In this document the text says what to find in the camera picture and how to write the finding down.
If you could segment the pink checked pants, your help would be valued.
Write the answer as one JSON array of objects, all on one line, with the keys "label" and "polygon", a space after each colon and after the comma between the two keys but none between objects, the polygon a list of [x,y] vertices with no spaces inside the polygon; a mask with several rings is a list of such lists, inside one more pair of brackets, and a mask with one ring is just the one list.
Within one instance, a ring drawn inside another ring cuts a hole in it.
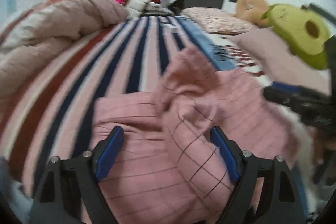
[{"label": "pink checked pants", "polygon": [[124,143],[100,188],[119,223],[214,223],[234,188],[210,142],[219,126],[257,157],[293,166],[298,140],[291,123],[237,68],[217,71],[194,46],[179,52],[152,92],[96,101],[92,145],[115,126]]}]

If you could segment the pink knit pillow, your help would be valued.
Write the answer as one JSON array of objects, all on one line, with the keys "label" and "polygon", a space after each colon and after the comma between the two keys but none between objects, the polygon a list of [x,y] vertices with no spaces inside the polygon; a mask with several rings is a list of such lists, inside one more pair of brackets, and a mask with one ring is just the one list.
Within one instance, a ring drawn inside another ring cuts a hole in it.
[{"label": "pink knit pillow", "polygon": [[271,80],[331,94],[329,71],[313,69],[292,55],[287,43],[271,28],[254,29],[229,40],[258,60]]}]

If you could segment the green avocado plush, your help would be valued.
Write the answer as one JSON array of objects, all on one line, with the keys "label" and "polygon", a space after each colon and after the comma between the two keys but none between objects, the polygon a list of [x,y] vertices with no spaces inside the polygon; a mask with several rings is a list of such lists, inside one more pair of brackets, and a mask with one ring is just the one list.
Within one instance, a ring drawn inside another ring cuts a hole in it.
[{"label": "green avocado plush", "polygon": [[289,4],[270,6],[262,19],[286,41],[294,55],[314,69],[327,68],[325,42],[331,37],[324,20],[314,11]]}]

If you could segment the striped fleece blanket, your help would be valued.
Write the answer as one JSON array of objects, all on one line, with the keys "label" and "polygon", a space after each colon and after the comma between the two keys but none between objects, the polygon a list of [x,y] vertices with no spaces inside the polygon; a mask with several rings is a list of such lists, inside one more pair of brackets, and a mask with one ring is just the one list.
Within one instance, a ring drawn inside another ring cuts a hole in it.
[{"label": "striped fleece blanket", "polygon": [[[98,99],[154,91],[176,55],[190,46],[201,51],[217,71],[240,68],[261,87],[268,82],[248,53],[236,46],[213,45],[183,18],[125,20],[83,36],[13,95],[1,99],[1,154],[23,193],[35,194],[52,156],[69,159],[95,146],[91,141]],[[306,142],[305,130],[295,116],[276,107],[298,140],[294,166],[300,144]]]}]

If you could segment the tan bear plush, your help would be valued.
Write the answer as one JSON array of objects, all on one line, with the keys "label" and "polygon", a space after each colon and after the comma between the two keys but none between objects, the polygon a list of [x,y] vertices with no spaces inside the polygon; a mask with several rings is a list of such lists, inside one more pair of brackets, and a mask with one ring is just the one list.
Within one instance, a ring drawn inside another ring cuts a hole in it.
[{"label": "tan bear plush", "polygon": [[266,28],[269,21],[264,15],[268,10],[269,4],[266,0],[237,0],[235,16],[260,28]]}]

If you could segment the floral pillow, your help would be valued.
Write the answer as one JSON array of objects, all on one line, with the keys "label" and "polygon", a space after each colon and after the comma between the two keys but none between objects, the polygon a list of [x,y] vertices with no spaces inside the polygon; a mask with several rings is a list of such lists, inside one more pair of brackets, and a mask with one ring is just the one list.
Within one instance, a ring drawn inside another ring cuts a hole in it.
[{"label": "floral pillow", "polygon": [[183,9],[180,15],[190,18],[210,34],[239,35],[257,28],[229,12],[210,7],[189,7]]}]

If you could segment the small white box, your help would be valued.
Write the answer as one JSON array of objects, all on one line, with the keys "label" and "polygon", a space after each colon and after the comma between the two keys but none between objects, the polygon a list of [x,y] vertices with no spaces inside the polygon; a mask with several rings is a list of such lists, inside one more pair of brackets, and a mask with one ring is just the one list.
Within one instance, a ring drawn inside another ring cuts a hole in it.
[{"label": "small white box", "polygon": [[171,28],[171,29],[177,29],[178,28],[177,26],[172,25],[170,23],[165,23],[165,26],[167,26],[168,28]]}]

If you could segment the beige pink duvet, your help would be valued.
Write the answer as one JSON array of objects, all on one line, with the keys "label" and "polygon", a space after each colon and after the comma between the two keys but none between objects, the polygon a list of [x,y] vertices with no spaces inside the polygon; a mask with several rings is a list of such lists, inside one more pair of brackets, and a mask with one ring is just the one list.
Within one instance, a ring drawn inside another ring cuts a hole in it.
[{"label": "beige pink duvet", "polygon": [[115,0],[45,0],[1,29],[1,99],[72,43],[128,16]]}]

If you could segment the blue wall poster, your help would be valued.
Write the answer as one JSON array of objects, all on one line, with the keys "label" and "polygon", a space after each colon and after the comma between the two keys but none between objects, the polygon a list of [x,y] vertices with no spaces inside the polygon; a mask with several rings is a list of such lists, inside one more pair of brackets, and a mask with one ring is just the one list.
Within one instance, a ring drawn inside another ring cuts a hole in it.
[{"label": "blue wall poster", "polygon": [[6,0],[7,15],[11,15],[17,11],[17,0]]}]

